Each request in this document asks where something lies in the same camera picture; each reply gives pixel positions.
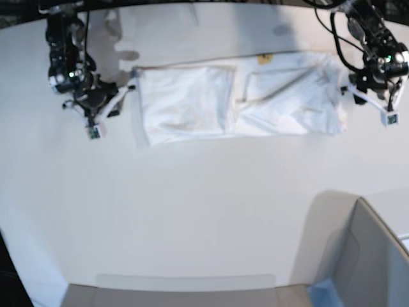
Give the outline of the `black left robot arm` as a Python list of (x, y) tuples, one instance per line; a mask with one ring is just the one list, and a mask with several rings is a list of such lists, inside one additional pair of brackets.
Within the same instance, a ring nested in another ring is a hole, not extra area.
[[(370, 1), (311, 1), (309, 4), (315, 10), (330, 11), (330, 32), (337, 54), (350, 71), (350, 85), (343, 90), (353, 90), (358, 105), (369, 102), (367, 92), (371, 90), (385, 102), (382, 111), (395, 111), (408, 79), (408, 48), (387, 28), (381, 13)], [(360, 44), (362, 68), (353, 66), (344, 57), (335, 23), (338, 12), (345, 14), (348, 31)]]

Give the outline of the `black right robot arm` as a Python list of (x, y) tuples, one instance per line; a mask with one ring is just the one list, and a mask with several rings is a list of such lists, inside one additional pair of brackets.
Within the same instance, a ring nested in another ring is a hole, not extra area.
[(82, 21), (77, 14), (84, 5), (84, 1), (39, 1), (38, 11), (47, 21), (50, 87), (58, 94), (70, 95), (85, 117), (94, 120), (118, 93), (118, 87), (101, 80), (88, 53), (89, 21)]

